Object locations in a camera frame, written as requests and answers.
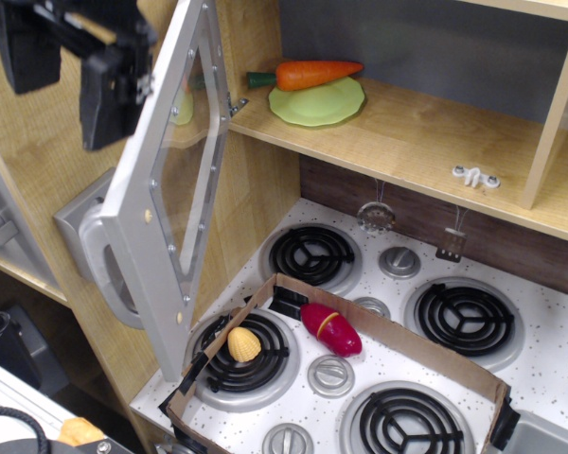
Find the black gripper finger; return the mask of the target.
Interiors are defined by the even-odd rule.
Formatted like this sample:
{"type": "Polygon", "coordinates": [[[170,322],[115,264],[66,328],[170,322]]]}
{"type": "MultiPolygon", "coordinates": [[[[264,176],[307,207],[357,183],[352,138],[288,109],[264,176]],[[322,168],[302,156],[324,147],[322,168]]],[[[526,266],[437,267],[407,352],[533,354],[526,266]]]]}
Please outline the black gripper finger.
{"type": "Polygon", "coordinates": [[[16,95],[60,81],[61,47],[32,17],[0,13],[0,59],[16,95]]]}
{"type": "Polygon", "coordinates": [[[96,151],[134,134],[151,92],[152,52],[110,44],[81,63],[82,145],[96,151]]]}

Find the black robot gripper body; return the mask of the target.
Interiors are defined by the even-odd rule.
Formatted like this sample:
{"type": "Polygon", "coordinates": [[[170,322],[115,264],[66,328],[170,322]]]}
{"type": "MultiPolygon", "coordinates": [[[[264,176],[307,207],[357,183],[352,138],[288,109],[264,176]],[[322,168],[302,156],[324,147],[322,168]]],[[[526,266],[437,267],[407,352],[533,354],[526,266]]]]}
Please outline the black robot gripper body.
{"type": "Polygon", "coordinates": [[[15,40],[88,57],[109,44],[147,52],[157,34],[135,1],[0,1],[0,41],[15,40]]]}

